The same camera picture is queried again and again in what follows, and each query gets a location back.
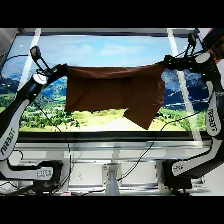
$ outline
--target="television screen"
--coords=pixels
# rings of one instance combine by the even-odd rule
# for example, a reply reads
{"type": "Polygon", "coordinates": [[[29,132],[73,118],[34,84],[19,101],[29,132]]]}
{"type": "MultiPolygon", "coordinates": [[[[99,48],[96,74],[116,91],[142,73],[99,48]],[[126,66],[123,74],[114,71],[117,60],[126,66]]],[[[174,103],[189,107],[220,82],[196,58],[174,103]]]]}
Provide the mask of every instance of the television screen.
{"type": "MultiPolygon", "coordinates": [[[[187,47],[187,38],[174,37],[178,53],[187,47]]],[[[33,36],[17,36],[8,57],[28,54],[33,36]]],[[[88,67],[135,67],[157,63],[167,54],[172,55],[168,37],[155,36],[90,36],[49,35],[40,36],[37,45],[49,67],[67,63],[72,66],[88,67]]],[[[195,52],[200,50],[197,44],[195,52]]],[[[35,73],[37,66],[29,66],[27,57],[17,57],[4,64],[3,77],[10,87],[17,90],[35,73]]],[[[194,118],[173,122],[165,131],[205,130],[205,109],[208,90],[201,74],[166,69],[162,74],[165,82],[164,105],[160,108],[149,131],[160,130],[167,122],[201,111],[194,118]]],[[[67,78],[63,77],[45,88],[36,103],[51,121],[63,132],[98,131],[145,131],[123,117],[126,109],[103,111],[64,112],[67,78]]],[[[0,111],[14,99],[15,91],[7,89],[1,80],[0,111]]],[[[20,131],[55,132],[57,128],[34,104],[29,105],[20,120],[20,131]]]]}

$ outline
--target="brown cloth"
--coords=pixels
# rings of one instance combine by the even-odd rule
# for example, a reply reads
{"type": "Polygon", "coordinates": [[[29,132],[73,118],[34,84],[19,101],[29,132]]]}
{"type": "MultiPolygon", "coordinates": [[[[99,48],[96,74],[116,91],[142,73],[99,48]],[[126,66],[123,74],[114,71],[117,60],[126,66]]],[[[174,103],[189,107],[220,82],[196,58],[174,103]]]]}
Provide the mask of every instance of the brown cloth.
{"type": "Polygon", "coordinates": [[[162,64],[141,67],[69,66],[66,112],[127,109],[124,116],[148,129],[164,103],[162,64]]]}

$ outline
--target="folded fabric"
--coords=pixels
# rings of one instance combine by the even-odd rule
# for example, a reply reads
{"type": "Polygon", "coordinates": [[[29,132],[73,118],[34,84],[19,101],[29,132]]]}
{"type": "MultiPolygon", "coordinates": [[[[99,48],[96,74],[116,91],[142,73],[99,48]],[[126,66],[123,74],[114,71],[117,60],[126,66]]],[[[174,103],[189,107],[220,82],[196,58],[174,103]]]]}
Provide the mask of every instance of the folded fabric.
{"type": "Polygon", "coordinates": [[[127,109],[124,117],[148,129],[164,103],[160,64],[140,67],[69,66],[66,112],[127,109]]]}

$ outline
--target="landscape image on screen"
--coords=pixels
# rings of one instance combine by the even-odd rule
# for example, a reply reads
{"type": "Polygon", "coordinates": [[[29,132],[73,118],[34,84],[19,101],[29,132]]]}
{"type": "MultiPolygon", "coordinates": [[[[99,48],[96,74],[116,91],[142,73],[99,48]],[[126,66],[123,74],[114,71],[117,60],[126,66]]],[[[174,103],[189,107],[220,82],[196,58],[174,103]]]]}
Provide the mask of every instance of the landscape image on screen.
{"type": "MultiPolygon", "coordinates": [[[[27,54],[32,37],[16,38],[10,56],[27,54]]],[[[187,45],[186,38],[176,38],[178,46],[187,45]]],[[[75,66],[90,67],[134,67],[154,64],[163,60],[166,54],[171,54],[167,37],[138,36],[41,36],[38,41],[41,53],[50,67],[67,63],[75,66]]],[[[26,57],[18,57],[8,61],[2,74],[7,85],[17,90],[24,73],[26,57]]],[[[29,78],[35,73],[37,66],[32,63],[29,78]]],[[[202,81],[201,74],[184,71],[188,99],[194,112],[202,110],[197,115],[197,126],[205,130],[205,110],[208,102],[208,90],[202,81]]],[[[176,71],[166,69],[162,74],[165,82],[164,105],[158,111],[149,130],[160,130],[170,121],[187,116],[179,79],[176,71]]],[[[0,112],[15,98],[15,91],[6,88],[0,81],[0,112]]],[[[29,105],[20,120],[20,131],[54,132],[58,131],[144,131],[143,128],[123,117],[126,109],[103,111],[64,112],[66,102],[67,78],[63,77],[47,86],[36,99],[36,103],[47,114],[42,113],[35,104],[29,105]]],[[[190,131],[189,120],[173,122],[166,126],[167,131],[190,131]]]]}

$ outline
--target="brown towel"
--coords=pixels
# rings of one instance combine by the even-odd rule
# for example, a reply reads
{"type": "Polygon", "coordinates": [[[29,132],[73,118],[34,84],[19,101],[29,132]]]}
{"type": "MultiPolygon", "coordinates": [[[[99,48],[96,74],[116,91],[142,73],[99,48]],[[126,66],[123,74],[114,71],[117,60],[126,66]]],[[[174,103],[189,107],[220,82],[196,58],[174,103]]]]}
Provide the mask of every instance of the brown towel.
{"type": "Polygon", "coordinates": [[[164,103],[162,64],[141,67],[76,67],[67,75],[66,112],[126,109],[124,116],[148,129],[164,103]]]}

